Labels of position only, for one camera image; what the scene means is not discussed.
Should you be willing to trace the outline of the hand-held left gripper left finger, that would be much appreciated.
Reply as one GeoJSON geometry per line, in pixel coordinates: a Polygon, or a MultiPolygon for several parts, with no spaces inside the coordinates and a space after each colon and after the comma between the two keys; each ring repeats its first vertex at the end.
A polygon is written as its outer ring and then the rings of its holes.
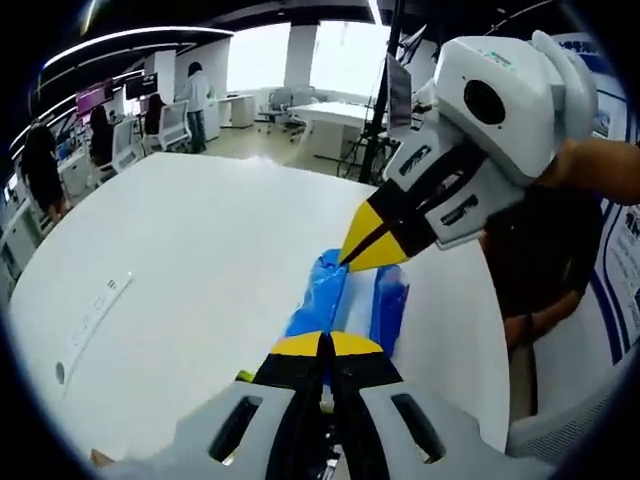
{"type": "Polygon", "coordinates": [[[177,421],[146,460],[100,468],[102,479],[295,479],[322,392],[321,332],[285,337],[250,382],[235,380],[177,421]]]}

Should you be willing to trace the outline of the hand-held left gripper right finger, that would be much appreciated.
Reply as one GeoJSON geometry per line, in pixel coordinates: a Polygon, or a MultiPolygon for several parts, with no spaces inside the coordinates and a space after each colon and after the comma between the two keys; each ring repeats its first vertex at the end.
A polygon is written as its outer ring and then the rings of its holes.
{"type": "Polygon", "coordinates": [[[552,468],[511,458],[482,440],[478,422],[403,380],[374,341],[329,339],[338,431],[353,479],[547,479],[552,468]]]}

